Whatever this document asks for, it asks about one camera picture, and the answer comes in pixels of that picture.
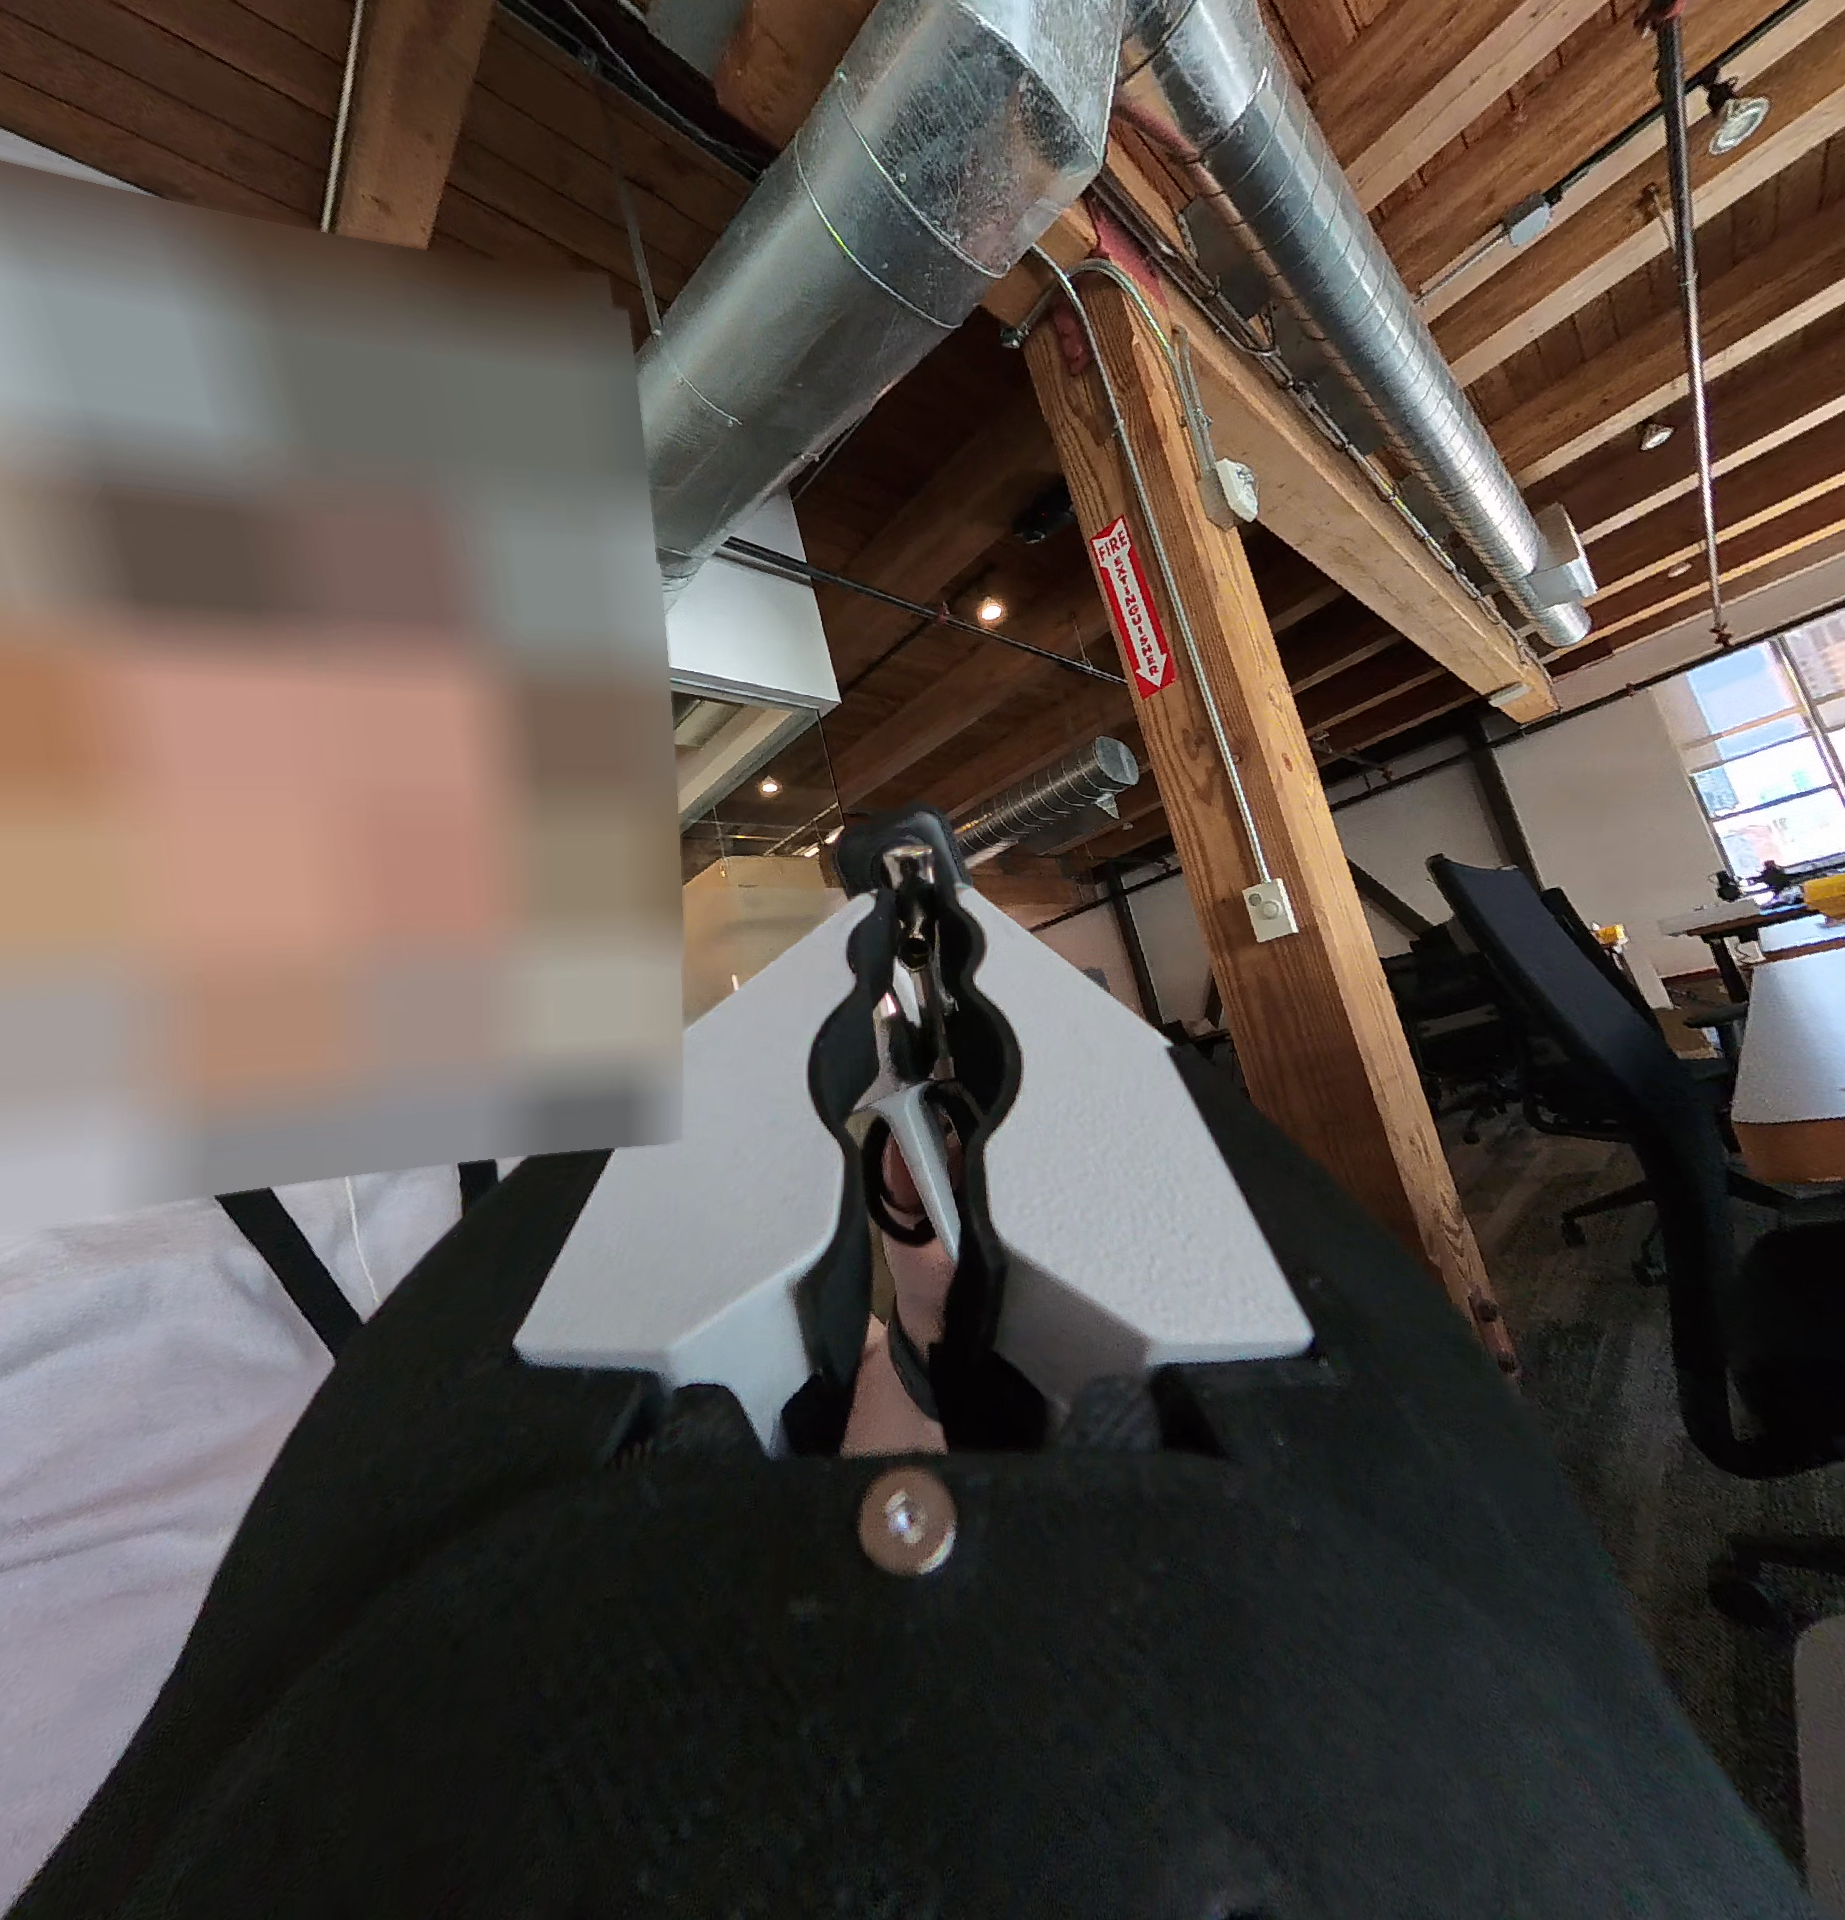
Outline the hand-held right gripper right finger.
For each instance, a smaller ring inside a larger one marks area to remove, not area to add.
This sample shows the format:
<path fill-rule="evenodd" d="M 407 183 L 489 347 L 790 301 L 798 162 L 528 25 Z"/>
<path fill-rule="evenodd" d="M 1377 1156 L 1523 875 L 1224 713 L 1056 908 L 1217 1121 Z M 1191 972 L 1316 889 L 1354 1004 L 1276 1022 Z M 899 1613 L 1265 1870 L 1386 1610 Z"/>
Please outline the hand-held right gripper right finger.
<path fill-rule="evenodd" d="M 936 1342 L 954 1443 L 1037 1443 L 1103 1377 L 1269 1360 L 1310 1317 L 1167 1044 L 974 888 L 936 888 Z"/>

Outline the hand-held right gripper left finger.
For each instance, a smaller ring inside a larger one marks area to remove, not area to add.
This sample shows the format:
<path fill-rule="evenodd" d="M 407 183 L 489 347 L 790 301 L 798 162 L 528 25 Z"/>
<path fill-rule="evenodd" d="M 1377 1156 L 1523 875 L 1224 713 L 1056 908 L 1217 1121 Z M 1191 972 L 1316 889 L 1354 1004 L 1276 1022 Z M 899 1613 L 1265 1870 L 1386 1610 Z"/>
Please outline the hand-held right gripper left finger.
<path fill-rule="evenodd" d="M 723 1385 L 765 1450 L 789 1450 L 782 1409 L 817 1367 L 798 1285 L 839 1231 L 841 1137 L 878 1071 L 871 1025 L 827 1094 L 810 1054 L 860 986 L 847 947 L 871 907 L 841 907 L 685 1031 L 680 1137 L 608 1158 L 518 1356 Z"/>

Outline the white desk with wooden edge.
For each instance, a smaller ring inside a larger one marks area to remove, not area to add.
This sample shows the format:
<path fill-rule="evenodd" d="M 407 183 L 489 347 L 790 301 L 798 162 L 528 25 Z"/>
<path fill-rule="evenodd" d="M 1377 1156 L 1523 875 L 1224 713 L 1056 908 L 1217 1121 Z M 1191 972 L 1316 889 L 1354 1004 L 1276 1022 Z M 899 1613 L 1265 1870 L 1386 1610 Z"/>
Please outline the white desk with wooden edge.
<path fill-rule="evenodd" d="M 1845 918 L 1775 915 L 1748 902 L 1659 921 L 1667 935 L 1722 942 L 1760 935 L 1732 1127 L 1767 1184 L 1845 1184 Z"/>

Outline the person's left hand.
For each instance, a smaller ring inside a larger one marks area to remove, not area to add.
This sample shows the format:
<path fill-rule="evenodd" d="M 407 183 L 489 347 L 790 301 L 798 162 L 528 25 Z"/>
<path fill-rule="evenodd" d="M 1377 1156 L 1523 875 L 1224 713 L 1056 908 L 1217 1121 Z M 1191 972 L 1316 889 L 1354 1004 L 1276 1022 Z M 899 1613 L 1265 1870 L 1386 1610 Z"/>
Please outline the person's left hand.
<path fill-rule="evenodd" d="M 885 1140 L 884 1194 L 885 1218 L 905 1233 L 921 1231 L 925 1237 L 910 1244 L 877 1227 L 892 1279 L 889 1311 L 871 1324 L 863 1340 L 841 1455 L 948 1452 L 939 1418 L 915 1399 L 912 1388 L 933 1394 L 925 1360 L 942 1335 L 959 1260 L 935 1231 L 895 1137 Z"/>

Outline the black mesh office chair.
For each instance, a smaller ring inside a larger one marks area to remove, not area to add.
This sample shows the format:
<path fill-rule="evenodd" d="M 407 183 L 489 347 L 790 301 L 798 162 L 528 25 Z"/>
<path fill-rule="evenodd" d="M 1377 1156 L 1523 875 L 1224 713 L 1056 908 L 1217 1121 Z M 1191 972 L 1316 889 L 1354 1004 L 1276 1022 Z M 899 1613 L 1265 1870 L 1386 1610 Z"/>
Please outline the black mesh office chair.
<path fill-rule="evenodd" d="M 1429 875 L 1511 1000 L 1609 1097 L 1655 1191 L 1682 1426 L 1735 1478 L 1845 1466 L 1845 1199 L 1735 1241 L 1716 1121 L 1652 1017 L 1517 871 Z"/>

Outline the red fire extinguisher sign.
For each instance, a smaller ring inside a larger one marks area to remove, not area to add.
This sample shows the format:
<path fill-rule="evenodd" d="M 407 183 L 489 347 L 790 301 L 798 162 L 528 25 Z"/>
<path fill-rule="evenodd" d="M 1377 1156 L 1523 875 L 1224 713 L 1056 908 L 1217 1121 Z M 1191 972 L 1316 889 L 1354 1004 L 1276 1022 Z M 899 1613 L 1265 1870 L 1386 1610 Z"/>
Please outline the red fire extinguisher sign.
<path fill-rule="evenodd" d="M 1140 701 L 1154 698 L 1175 686 L 1177 671 L 1127 517 L 1096 531 L 1088 549 L 1129 683 Z"/>

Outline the metal conduit pipe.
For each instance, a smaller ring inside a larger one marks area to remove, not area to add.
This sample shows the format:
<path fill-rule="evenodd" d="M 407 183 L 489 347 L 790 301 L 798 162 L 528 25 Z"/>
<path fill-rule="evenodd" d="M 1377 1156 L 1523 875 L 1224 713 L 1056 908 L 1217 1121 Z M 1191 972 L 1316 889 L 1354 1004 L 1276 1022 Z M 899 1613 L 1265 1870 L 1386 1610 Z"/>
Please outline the metal conduit pipe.
<path fill-rule="evenodd" d="M 1171 563 L 1163 531 L 1160 527 L 1160 521 L 1157 521 L 1156 507 L 1154 507 L 1154 499 L 1147 489 L 1147 476 L 1145 476 L 1145 470 L 1140 464 L 1140 453 L 1134 443 L 1109 357 L 1103 355 L 1102 339 L 1096 331 L 1096 324 L 1088 315 L 1085 301 L 1080 299 L 1080 293 L 1076 289 L 1074 277 L 1044 247 L 1036 244 L 1028 249 L 1028 252 L 1049 272 L 1051 288 L 1056 289 L 1074 309 L 1076 321 L 1077 321 L 1085 342 L 1088 347 L 1088 355 L 1092 357 L 1096 368 L 1099 372 L 1103 400 L 1105 400 L 1105 408 L 1111 414 L 1111 423 L 1113 423 L 1113 430 L 1114 430 L 1119 451 L 1125 460 L 1127 481 L 1129 481 L 1132 490 L 1135 494 L 1137 514 L 1140 514 L 1145 534 L 1148 537 L 1150 551 L 1156 556 L 1156 571 L 1163 582 L 1163 593 L 1167 599 L 1171 614 L 1175 615 L 1175 630 L 1179 634 L 1179 645 L 1182 650 L 1185 661 L 1189 662 L 1191 678 L 1199 689 L 1201 705 L 1204 709 L 1209 730 L 1212 732 L 1216 747 L 1217 747 L 1217 754 L 1219 754 L 1219 761 L 1224 767 L 1224 775 L 1229 781 L 1231 795 L 1233 795 L 1233 801 L 1234 801 L 1234 807 L 1236 807 L 1236 814 L 1239 814 L 1239 821 L 1241 821 L 1241 828 L 1245 833 L 1245 842 L 1247 842 L 1247 850 L 1249 850 L 1249 865 L 1253 871 L 1253 878 L 1249 886 L 1253 886 L 1256 881 L 1270 877 L 1270 859 L 1269 859 L 1269 854 L 1265 848 L 1262 835 L 1257 832 L 1257 826 L 1253 821 L 1253 814 L 1252 814 L 1252 807 L 1249 807 L 1249 801 L 1245 795 L 1245 784 L 1241 777 L 1239 761 L 1231 747 L 1229 736 L 1224 732 L 1219 709 L 1216 705 L 1216 695 L 1210 691 L 1204 666 L 1199 659 L 1199 640 L 1195 640 L 1195 632 L 1193 632 L 1193 625 L 1189 619 L 1189 611 L 1187 611 L 1185 601 L 1181 599 L 1181 592 L 1179 592 L 1179 585 L 1175 579 L 1175 571 Z"/>

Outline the wooden ceiling beam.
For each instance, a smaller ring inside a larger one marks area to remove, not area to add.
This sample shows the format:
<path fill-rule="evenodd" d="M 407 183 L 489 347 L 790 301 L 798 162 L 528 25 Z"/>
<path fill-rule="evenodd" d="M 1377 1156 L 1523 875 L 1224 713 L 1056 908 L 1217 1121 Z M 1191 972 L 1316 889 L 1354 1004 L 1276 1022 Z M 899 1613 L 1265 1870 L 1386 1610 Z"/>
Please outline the wooden ceiling beam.
<path fill-rule="evenodd" d="M 1266 529 L 1515 722 L 1556 713 L 1559 693 L 1542 665 L 1456 580 L 1266 364 L 1167 277 L 1157 301 L 1166 321 L 1185 331 L 1216 451 L 1249 468 Z"/>

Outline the arched window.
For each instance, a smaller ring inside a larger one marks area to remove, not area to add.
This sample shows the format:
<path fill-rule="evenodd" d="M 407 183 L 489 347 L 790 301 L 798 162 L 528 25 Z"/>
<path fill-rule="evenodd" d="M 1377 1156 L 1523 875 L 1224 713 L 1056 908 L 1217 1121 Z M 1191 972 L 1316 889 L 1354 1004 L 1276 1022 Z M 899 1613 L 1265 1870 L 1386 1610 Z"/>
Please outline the arched window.
<path fill-rule="evenodd" d="M 1725 871 L 1845 862 L 1845 608 L 1655 691 Z"/>

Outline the threaded metal rod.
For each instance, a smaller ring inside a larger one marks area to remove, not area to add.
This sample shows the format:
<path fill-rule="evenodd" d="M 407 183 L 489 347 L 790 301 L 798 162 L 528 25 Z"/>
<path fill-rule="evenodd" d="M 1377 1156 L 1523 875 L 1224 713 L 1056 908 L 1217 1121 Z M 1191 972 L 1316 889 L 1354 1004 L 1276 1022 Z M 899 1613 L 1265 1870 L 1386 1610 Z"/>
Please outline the threaded metal rod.
<path fill-rule="evenodd" d="M 1688 408 L 1695 436 L 1695 494 L 1701 524 L 1701 551 L 1711 593 L 1711 630 L 1716 651 L 1730 644 L 1725 593 L 1721 582 L 1719 529 L 1714 512 L 1714 476 L 1711 460 L 1711 409 L 1699 318 L 1699 267 L 1695 244 L 1695 189 L 1691 177 L 1687 130 L 1687 68 L 1681 17 L 1685 2 L 1649 2 L 1646 25 L 1655 38 L 1656 92 L 1666 130 L 1666 174 L 1674 220 L 1679 264 L 1679 299 L 1682 345 L 1688 376 Z"/>

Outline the wooden support post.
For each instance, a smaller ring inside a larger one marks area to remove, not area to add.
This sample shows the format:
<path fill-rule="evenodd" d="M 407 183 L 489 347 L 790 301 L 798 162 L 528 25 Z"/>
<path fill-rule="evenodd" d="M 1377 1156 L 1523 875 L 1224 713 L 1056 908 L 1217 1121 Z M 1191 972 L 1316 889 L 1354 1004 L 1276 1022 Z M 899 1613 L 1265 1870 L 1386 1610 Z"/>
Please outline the wooden support post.
<path fill-rule="evenodd" d="M 1114 281 L 1054 277 L 1026 357 L 1245 1091 L 1422 1260 L 1506 1375 L 1517 1356 L 1326 814 L 1236 531 L 1202 501 L 1167 352 Z"/>

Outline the small spiral silver duct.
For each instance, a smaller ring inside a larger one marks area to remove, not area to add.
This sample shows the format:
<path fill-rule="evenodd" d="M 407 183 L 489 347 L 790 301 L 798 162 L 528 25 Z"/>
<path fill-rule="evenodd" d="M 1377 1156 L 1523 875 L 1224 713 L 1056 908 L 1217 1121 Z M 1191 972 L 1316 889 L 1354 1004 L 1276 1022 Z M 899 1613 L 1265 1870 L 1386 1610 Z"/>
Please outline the small spiral silver duct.
<path fill-rule="evenodd" d="M 1121 795 L 1140 781 L 1134 751 L 1099 736 L 1076 753 L 964 807 L 954 819 L 955 848 L 969 869 L 1022 842 L 1042 844 L 1121 817 Z"/>

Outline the long spiral silver duct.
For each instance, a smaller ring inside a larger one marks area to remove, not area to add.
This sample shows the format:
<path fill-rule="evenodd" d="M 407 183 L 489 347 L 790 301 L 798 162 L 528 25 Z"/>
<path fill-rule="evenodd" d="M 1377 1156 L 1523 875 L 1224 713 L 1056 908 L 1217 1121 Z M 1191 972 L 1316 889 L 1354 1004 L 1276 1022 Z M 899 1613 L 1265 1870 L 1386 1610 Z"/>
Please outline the long spiral silver duct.
<path fill-rule="evenodd" d="M 1239 227 L 1274 293 L 1365 406 L 1519 619 L 1567 650 L 1589 585 L 1536 590 L 1540 534 L 1419 318 L 1256 4 L 1127 9 L 1119 108 Z"/>

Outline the large silver air duct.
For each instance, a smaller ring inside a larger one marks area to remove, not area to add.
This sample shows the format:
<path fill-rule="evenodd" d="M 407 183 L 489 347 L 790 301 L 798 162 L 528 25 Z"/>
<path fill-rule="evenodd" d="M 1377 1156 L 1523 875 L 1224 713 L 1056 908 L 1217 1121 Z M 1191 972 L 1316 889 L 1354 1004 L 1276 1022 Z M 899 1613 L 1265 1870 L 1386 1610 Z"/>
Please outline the large silver air duct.
<path fill-rule="evenodd" d="M 664 603 L 1096 180 L 1125 4 L 884 2 L 639 354 Z"/>

